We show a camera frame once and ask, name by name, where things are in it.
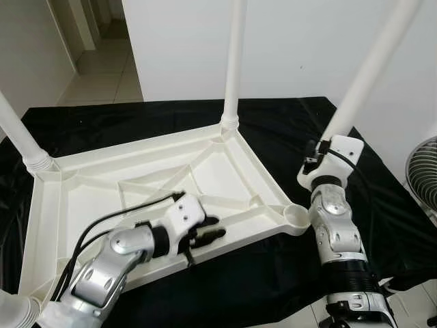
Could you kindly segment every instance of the black tablecloth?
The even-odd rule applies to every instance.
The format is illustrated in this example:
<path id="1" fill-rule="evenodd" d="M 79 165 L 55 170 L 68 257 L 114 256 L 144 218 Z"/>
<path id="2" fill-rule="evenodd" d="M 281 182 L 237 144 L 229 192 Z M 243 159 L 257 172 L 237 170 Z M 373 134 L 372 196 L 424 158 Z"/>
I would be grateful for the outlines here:
<path id="1" fill-rule="evenodd" d="M 33 108 L 23 122 L 56 157 L 215 124 L 222 108 L 223 100 Z M 302 151 L 308 140 L 319 139 L 334 110 L 322 97 L 240 101 L 241 134 L 297 204 L 308 207 L 310 196 L 296 182 Z M 356 130 L 351 136 L 361 138 Z M 16 292 L 18 232 L 27 225 L 33 179 L 7 139 L 0 157 L 0 231 L 9 232 L 1 283 Z M 358 166 L 376 203 L 371 240 L 367 198 L 354 174 L 348 200 L 364 245 L 372 249 L 368 256 L 376 275 L 395 276 L 399 285 L 437 276 L 437 229 L 368 145 Z M 276 235 L 126 292 L 104 326 L 243 327 L 281 320 L 324 294 L 309 228 L 300 237 Z"/>

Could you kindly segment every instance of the tiled floor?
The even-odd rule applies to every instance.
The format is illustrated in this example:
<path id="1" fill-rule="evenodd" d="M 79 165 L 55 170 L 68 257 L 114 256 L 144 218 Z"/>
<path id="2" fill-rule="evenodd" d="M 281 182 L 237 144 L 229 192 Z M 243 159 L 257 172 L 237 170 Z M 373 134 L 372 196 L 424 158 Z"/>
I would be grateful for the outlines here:
<path id="1" fill-rule="evenodd" d="M 85 52 L 78 62 L 75 79 L 60 105 L 100 105 L 143 101 L 137 70 L 127 40 L 103 40 L 95 52 Z M 399 328 L 425 328 L 437 315 L 437 279 L 400 292 L 389 299 Z M 262 328 L 318 328 L 327 318 L 326 300 L 320 299 L 279 323 Z"/>
<path id="2" fill-rule="evenodd" d="M 97 51 L 85 51 L 61 106 L 143 101 L 137 69 L 128 40 L 104 39 Z"/>

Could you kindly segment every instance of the fan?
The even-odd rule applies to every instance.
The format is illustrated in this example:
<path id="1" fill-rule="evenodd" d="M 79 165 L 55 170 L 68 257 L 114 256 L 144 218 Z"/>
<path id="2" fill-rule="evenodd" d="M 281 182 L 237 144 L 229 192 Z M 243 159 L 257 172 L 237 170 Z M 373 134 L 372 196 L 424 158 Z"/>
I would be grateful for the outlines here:
<path id="1" fill-rule="evenodd" d="M 437 226 L 437 137 L 424 141 L 411 152 L 406 177 L 422 209 Z"/>

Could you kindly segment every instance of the black cable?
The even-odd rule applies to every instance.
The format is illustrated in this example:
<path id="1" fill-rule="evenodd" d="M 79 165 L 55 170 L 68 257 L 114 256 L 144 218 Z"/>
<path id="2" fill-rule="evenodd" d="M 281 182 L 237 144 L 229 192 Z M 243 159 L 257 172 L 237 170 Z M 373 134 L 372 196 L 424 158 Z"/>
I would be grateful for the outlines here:
<path id="1" fill-rule="evenodd" d="M 351 162 L 350 159 L 343 156 L 342 154 L 339 154 L 338 152 L 335 152 L 332 149 L 328 149 L 328 152 L 342 161 L 344 161 L 346 164 L 348 164 L 354 171 L 358 174 L 358 177 L 360 178 L 361 182 L 364 185 L 364 188 L 366 189 L 367 199 L 369 201 L 369 207 L 370 207 L 370 229 L 369 229 L 369 258 L 371 258 L 372 255 L 372 240 L 373 240 L 373 223 L 374 223 L 374 212 L 373 212 L 373 196 L 370 189 L 369 181 L 366 179 L 364 173 L 355 165 L 353 162 Z"/>
<path id="2" fill-rule="evenodd" d="M 141 205 L 138 205 L 138 206 L 133 206 L 133 207 L 130 207 L 130 208 L 127 208 L 127 209 L 124 209 L 124 210 L 119 210 L 118 212 L 114 212 L 114 213 L 105 215 L 104 217 L 101 217 L 100 219 L 95 220 L 93 223 L 91 223 L 89 226 L 87 226 L 86 229 L 82 232 L 81 236 L 79 237 L 79 239 L 78 239 L 78 241 L 76 243 L 76 246 L 74 247 L 74 251 L 73 251 L 72 257 L 70 259 L 71 265 L 68 267 L 68 270 L 67 270 L 67 273 L 66 273 L 65 282 L 64 282 L 64 285 L 63 285 L 63 287 L 61 289 L 61 294 L 60 295 L 62 295 L 66 291 L 68 285 L 71 282 L 71 279 L 72 279 L 72 276 L 73 276 L 73 271 L 74 271 L 74 263 L 76 263 L 77 257 L 79 256 L 79 253 L 80 253 L 80 250 L 81 250 L 81 245 L 82 245 L 85 237 L 87 236 L 88 232 L 91 231 L 92 228 L 94 228 L 99 223 L 102 223 L 103 221 L 106 221 L 108 219 L 112 219 L 113 217 L 117 217 L 119 215 L 123 215 L 123 214 L 129 213 L 129 212 L 132 212 L 134 210 L 139 210 L 141 208 L 152 206 L 152 205 L 155 205 L 157 203 L 161 203 L 162 201 L 167 200 L 169 198 L 173 198 L 174 201 L 177 201 L 184 194 L 185 194 L 184 192 L 181 192 L 181 193 L 171 193 L 171 194 L 169 194 L 167 196 L 164 196 L 162 198 L 154 200 L 153 202 L 148 202 L 148 203 L 144 203 L 144 204 L 141 204 Z"/>
<path id="3" fill-rule="evenodd" d="M 105 234 L 108 234 L 112 231 L 112 229 L 110 230 L 105 230 L 95 236 L 93 236 L 91 239 L 89 239 L 85 244 L 82 245 L 81 249 L 79 250 L 79 253 L 82 253 L 83 250 L 85 248 L 87 248 L 91 243 L 93 243 L 96 239 L 100 238 L 101 236 L 104 236 Z M 70 265 L 72 264 L 71 259 L 68 261 L 67 265 L 64 267 L 64 270 L 62 271 L 61 277 L 59 278 L 59 281 L 57 282 L 56 285 L 56 289 L 52 294 L 51 297 L 51 301 L 58 301 L 62 294 L 59 293 L 59 291 L 61 290 L 61 288 L 64 286 L 65 281 L 66 281 L 66 277 L 67 277 L 67 272 L 69 270 Z"/>

